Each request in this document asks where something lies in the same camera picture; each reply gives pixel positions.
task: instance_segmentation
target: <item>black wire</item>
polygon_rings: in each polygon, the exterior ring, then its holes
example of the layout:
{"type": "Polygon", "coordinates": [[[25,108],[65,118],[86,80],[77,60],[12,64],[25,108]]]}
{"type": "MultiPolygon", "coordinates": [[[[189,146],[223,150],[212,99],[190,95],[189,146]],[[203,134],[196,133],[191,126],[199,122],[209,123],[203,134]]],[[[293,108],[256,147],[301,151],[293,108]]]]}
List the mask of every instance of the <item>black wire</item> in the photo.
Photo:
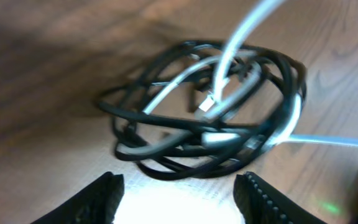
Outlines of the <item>black wire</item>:
{"type": "MultiPolygon", "coordinates": [[[[153,86],[168,85],[170,80],[159,79],[159,75],[171,63],[191,54],[199,53],[201,55],[200,57],[204,57],[206,54],[202,53],[202,50],[222,50],[222,47],[223,42],[213,40],[188,40],[182,42],[160,54],[133,83],[106,90],[96,97],[95,105],[111,115],[111,129],[117,138],[113,150],[114,155],[118,159],[135,162],[143,173],[152,178],[159,180],[178,180],[187,177],[214,178],[228,175],[250,164],[266,151],[264,147],[265,142],[274,131],[283,124],[290,114],[290,105],[293,103],[293,100],[295,100],[295,95],[297,93],[301,95],[302,105],[306,98],[306,68],[300,62],[274,50],[250,45],[241,46],[241,50],[253,50],[257,52],[257,55],[248,58],[246,62],[240,58],[236,58],[229,69],[228,76],[237,75],[239,80],[242,80],[252,67],[251,64],[258,63],[262,67],[261,79],[248,94],[236,102],[229,110],[223,111],[219,115],[219,118],[212,123],[169,118],[141,112],[158,93],[150,93],[150,89],[153,86]],[[281,78],[270,73],[266,65],[275,65],[281,73],[281,78]],[[227,114],[238,111],[239,108],[260,89],[266,80],[272,82],[282,92],[283,101],[267,116],[265,121],[260,124],[227,124],[223,122],[223,118],[227,114]],[[145,91],[136,108],[132,108],[134,110],[126,110],[125,107],[129,99],[131,99],[136,91],[141,89],[145,91]],[[103,101],[105,96],[115,94],[119,91],[125,91],[125,95],[116,106],[103,101]],[[128,124],[121,129],[118,128],[117,117],[127,120],[128,124]],[[148,145],[148,142],[137,134],[138,123],[184,129],[190,131],[192,135],[159,152],[147,156],[128,155],[120,152],[119,147],[121,145],[131,148],[148,145]],[[246,134],[243,134],[240,138],[227,141],[224,147],[202,147],[201,135],[203,133],[223,133],[225,129],[228,128],[240,129],[241,133],[246,134]],[[247,157],[235,159],[239,152],[249,150],[244,147],[244,144],[254,136],[258,136],[261,139],[257,147],[247,157]],[[210,160],[197,167],[188,167],[168,157],[209,157],[210,160]],[[171,172],[159,171],[146,166],[142,163],[142,161],[146,159],[155,160],[160,165],[170,169],[171,172]],[[225,165],[224,163],[228,160],[231,162],[229,165],[225,165]]],[[[191,74],[184,82],[196,84],[194,85],[195,91],[206,91],[210,89],[215,66],[216,63],[213,63],[208,68],[191,74]],[[199,81],[205,78],[207,78],[208,81],[200,84],[199,81]]]]}

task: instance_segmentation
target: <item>brown wood tabletop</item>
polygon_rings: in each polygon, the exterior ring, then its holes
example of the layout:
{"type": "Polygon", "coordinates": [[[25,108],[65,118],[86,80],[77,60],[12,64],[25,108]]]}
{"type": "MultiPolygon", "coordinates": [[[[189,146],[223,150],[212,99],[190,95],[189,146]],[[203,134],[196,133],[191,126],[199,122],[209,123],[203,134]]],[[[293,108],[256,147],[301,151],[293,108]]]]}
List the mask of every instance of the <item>brown wood tabletop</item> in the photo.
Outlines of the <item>brown wood tabletop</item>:
{"type": "MultiPolygon", "coordinates": [[[[29,223],[107,170],[126,182],[116,223],[240,223],[234,174],[146,177],[111,155],[108,117],[90,99],[174,43],[226,39],[254,3],[0,0],[0,223],[29,223]]],[[[247,42],[308,67],[296,133],[358,138],[358,0],[287,1],[247,42]]],[[[259,118],[279,97],[266,87],[236,121],[259,118]]],[[[173,93],[156,113],[188,116],[185,102],[173,93]]],[[[155,127],[142,130],[160,138],[155,127]]],[[[358,214],[358,148],[282,144],[239,173],[246,170],[327,223],[358,214]]]]}

